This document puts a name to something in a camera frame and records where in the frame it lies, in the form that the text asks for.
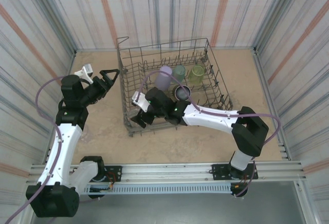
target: metal wire rack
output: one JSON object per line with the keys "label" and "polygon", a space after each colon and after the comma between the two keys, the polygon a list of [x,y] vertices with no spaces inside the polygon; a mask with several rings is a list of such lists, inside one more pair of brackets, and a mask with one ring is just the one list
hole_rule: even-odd
{"label": "metal wire rack", "polygon": [[[183,65],[186,68],[182,83],[191,89],[191,97],[198,105],[223,110],[233,109],[233,103],[207,38],[120,49],[120,44],[128,38],[128,36],[117,38],[117,54],[123,123],[129,136],[175,127],[164,119],[155,119],[153,124],[148,125],[145,129],[130,121],[130,118],[138,112],[138,109],[132,105],[134,92],[139,90],[141,82],[148,73],[159,70],[163,65],[172,68],[176,65]],[[205,68],[204,79],[200,85],[190,84],[187,77],[196,64],[201,64]],[[156,74],[147,79],[142,89],[143,93],[154,87],[155,78]],[[172,90],[176,85],[176,83],[171,83],[168,91],[165,91],[173,100],[175,97],[172,95]]]}

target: tan floor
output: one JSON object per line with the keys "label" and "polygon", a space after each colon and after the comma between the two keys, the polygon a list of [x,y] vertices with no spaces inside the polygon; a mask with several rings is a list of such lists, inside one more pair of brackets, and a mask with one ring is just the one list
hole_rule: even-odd
{"label": "tan floor", "polygon": [[[269,113],[249,50],[216,50],[217,62],[227,84],[234,109],[250,106],[259,113]],[[91,63],[94,75],[103,69],[118,67],[116,52],[77,53],[72,71]],[[99,155],[105,163],[188,163],[229,161],[237,146],[233,137],[218,130],[182,126],[129,137],[123,125],[120,84],[105,99],[88,107],[89,116],[76,147],[73,163],[83,156]],[[264,119],[274,131],[272,121]],[[281,160],[277,139],[262,150],[257,160]]]}

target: striped wall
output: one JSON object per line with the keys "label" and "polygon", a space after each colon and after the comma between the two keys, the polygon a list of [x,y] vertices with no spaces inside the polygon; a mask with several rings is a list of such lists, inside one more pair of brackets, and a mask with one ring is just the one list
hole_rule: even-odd
{"label": "striped wall", "polygon": [[291,0],[261,64],[293,159],[329,223],[329,0]]}
{"label": "striped wall", "polygon": [[199,37],[212,46],[252,46],[277,0],[50,1],[78,49],[109,49],[127,35],[123,47]]}
{"label": "striped wall", "polygon": [[[72,53],[36,0],[0,0],[0,223],[22,204],[32,163],[42,163],[52,127],[34,105],[39,87],[64,75]],[[57,112],[58,83],[41,95],[42,110]]]}

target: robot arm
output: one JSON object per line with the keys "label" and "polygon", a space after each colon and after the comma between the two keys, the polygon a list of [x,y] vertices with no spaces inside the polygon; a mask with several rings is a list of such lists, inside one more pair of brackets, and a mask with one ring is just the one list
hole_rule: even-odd
{"label": "robot arm", "polygon": [[200,110],[227,117],[201,113],[190,102],[172,101],[156,87],[150,89],[146,95],[138,92],[133,95],[133,104],[141,110],[138,115],[131,118],[142,127],[152,124],[155,117],[165,118],[175,125],[198,125],[221,130],[232,134],[238,146],[230,160],[230,175],[232,178],[241,178],[244,175],[249,161],[260,155],[264,141],[268,133],[268,126],[260,117],[237,118],[230,117],[238,114],[253,114],[249,107],[241,110],[225,111],[198,106]]}
{"label": "robot arm", "polygon": [[[113,79],[108,76],[108,73],[112,72],[115,73]],[[119,70],[102,70],[101,79],[97,76],[91,79],[92,74],[92,67],[87,64],[82,70],[62,79],[61,91],[64,98],[59,104],[56,116],[62,141],[59,141],[58,135],[55,137],[48,162],[37,185],[30,185],[26,191],[26,197],[30,199],[45,182],[47,176],[51,175],[45,187],[31,202],[37,217],[74,216],[78,210],[79,196],[85,186],[91,179],[101,179],[104,176],[104,163],[98,156],[84,157],[77,170],[71,175],[69,170],[75,147],[88,117],[87,107],[105,97],[114,85]],[[62,143],[62,146],[57,160],[59,143]],[[50,168],[55,162],[56,167],[50,174]]]}

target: dish rack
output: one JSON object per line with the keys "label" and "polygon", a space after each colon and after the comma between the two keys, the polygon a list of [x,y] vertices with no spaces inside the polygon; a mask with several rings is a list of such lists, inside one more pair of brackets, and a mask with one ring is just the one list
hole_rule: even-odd
{"label": "dish rack", "polygon": [[[146,128],[142,128],[130,120],[139,111],[138,107],[132,105],[133,94],[139,90],[141,82],[148,73],[159,70],[164,65],[174,69],[176,65],[181,64],[186,68],[182,84],[191,89],[191,97],[198,105],[222,110],[233,109],[233,103],[207,38],[120,49],[120,44],[128,38],[128,36],[117,38],[117,54],[120,69],[123,123],[129,136],[169,127],[177,128],[177,126],[160,118],[156,118],[153,124],[147,125]],[[196,64],[203,65],[205,68],[205,75],[200,85],[192,85],[188,79],[189,72]],[[156,75],[148,78],[142,89],[144,94],[155,87]],[[177,83],[172,82],[169,89],[165,91],[173,100],[176,100],[172,95],[172,90],[176,85]]]}

